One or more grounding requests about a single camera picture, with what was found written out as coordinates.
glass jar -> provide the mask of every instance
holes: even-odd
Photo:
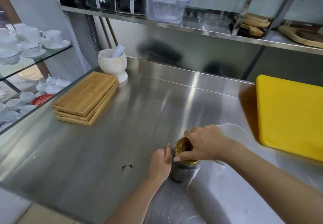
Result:
[[[186,137],[181,138],[173,151],[173,158],[181,153],[191,151],[193,149],[193,145]],[[174,162],[172,161],[172,170],[171,176],[177,181],[190,181],[192,180],[197,172],[200,169],[199,160],[183,160]]]

person's left hand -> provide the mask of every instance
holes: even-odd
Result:
[[[172,147],[168,143],[166,150],[160,148],[152,154],[148,178],[162,184],[171,172],[172,160]]]

red plate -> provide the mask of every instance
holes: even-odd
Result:
[[[40,104],[46,102],[52,96],[53,95],[49,95],[49,94],[38,96],[31,102],[31,104],[39,106]]]

hand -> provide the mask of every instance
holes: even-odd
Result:
[[[214,124],[185,131],[184,136],[192,143],[193,150],[179,153],[174,157],[175,162],[187,159],[221,160],[225,162],[228,149],[237,142],[227,137]]]
[[[160,148],[154,152],[150,160],[148,178],[162,184],[171,172],[172,159],[172,147],[169,143],[166,150]]]

forearm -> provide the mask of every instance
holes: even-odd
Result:
[[[323,195],[278,169],[240,143],[225,158],[288,224],[314,224],[323,220]]]
[[[105,224],[142,224],[148,206],[161,184],[162,181],[155,179],[144,180]]]

